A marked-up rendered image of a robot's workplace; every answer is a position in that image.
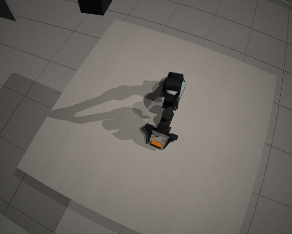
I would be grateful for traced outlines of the orange block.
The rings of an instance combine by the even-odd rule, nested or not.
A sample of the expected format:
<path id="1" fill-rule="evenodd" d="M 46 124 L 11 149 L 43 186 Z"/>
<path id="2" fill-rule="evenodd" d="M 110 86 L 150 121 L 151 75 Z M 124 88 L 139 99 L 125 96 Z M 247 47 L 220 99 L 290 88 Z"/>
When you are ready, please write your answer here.
<path id="1" fill-rule="evenodd" d="M 153 146 L 153 147 L 155 147 L 155 148 L 157 148 L 157 149 L 161 149 L 162 146 L 163 146 L 163 144 L 160 143 L 160 142 L 158 142 L 158 141 L 152 140 L 152 142 L 151 142 L 151 146 Z"/>

